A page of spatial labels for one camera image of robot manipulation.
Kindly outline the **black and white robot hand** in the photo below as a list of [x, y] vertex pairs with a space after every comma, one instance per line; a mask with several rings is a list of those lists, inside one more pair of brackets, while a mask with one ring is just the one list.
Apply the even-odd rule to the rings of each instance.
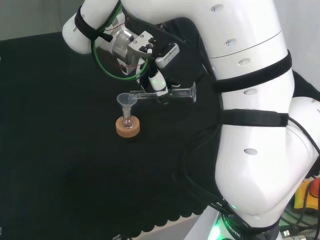
[[147, 93], [156, 93], [158, 102], [162, 105], [168, 104], [169, 90], [181, 86], [173, 77], [170, 70], [170, 62], [164, 57], [157, 57], [148, 62], [148, 68], [143, 76], [137, 80], [141, 88]]

